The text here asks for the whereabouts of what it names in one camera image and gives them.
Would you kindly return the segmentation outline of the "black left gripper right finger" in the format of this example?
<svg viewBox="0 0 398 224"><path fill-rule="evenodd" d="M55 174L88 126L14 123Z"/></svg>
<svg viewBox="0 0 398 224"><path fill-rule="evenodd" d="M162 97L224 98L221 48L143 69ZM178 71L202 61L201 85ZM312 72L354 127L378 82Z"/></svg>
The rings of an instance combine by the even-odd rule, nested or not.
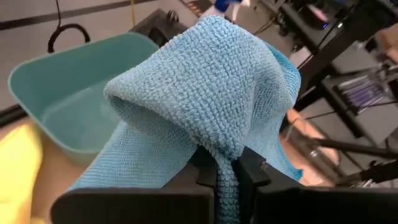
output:
<svg viewBox="0 0 398 224"><path fill-rule="evenodd" d="M398 224L398 189L305 187L248 147L233 170L241 224Z"/></svg>

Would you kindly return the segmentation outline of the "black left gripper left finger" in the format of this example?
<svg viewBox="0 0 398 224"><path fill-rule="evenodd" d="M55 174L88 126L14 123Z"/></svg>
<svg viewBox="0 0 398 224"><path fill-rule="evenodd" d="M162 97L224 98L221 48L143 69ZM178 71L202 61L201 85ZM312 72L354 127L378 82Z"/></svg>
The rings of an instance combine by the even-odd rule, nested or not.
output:
<svg viewBox="0 0 398 224"><path fill-rule="evenodd" d="M52 224L214 224L217 163L199 147L163 187L84 188L60 196Z"/></svg>

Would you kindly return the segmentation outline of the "yellow microfiber towel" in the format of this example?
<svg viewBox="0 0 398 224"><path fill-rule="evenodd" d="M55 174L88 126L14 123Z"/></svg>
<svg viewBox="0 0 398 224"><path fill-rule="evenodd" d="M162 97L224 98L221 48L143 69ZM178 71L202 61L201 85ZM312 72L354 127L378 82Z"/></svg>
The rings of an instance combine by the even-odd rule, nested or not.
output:
<svg viewBox="0 0 398 224"><path fill-rule="evenodd" d="M0 224L43 224L33 217L32 196L42 163L40 131L33 124L0 139Z"/></svg>

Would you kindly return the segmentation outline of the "blue microfiber towel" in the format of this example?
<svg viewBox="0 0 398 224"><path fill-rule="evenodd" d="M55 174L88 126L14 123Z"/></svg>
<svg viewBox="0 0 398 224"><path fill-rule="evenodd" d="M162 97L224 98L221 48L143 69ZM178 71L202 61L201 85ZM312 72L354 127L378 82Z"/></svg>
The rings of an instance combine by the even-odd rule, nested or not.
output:
<svg viewBox="0 0 398 224"><path fill-rule="evenodd" d="M106 84L104 97L121 121L73 188L162 187L203 146L218 165L217 221L238 224L231 164L245 147L302 178L279 141L300 84L299 71L273 46L223 17L203 17Z"/></svg>

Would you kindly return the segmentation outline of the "black device with lit buttons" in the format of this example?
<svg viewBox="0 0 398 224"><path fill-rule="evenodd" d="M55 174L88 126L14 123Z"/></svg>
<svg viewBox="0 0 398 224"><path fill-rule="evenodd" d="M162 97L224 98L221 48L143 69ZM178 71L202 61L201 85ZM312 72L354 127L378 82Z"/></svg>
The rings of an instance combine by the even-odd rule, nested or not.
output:
<svg viewBox="0 0 398 224"><path fill-rule="evenodd" d="M342 82L333 91L343 100L347 110L358 115L366 109L379 105L387 97L385 89L368 76L361 76Z"/></svg>

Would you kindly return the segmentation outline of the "teal plastic basket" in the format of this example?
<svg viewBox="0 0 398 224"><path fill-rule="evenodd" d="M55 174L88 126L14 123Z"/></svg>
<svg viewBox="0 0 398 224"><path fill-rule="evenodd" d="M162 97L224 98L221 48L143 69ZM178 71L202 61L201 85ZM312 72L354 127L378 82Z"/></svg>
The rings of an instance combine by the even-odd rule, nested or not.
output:
<svg viewBox="0 0 398 224"><path fill-rule="evenodd" d="M104 98L105 85L158 48L150 38L128 32L26 61L11 72L8 87L71 160L88 165L120 121Z"/></svg>

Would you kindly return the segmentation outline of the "spray bottle with blue nozzle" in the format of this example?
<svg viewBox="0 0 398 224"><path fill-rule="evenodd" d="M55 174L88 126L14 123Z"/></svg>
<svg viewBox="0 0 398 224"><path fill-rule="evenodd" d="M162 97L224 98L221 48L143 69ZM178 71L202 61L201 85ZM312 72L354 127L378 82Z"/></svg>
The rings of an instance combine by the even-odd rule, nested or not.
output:
<svg viewBox="0 0 398 224"><path fill-rule="evenodd" d="M240 7L249 7L250 5L250 0L216 0L199 19L206 16L221 16L226 17L231 22L235 22ZM232 9L232 13L230 17L227 17L226 12L229 8Z"/></svg>

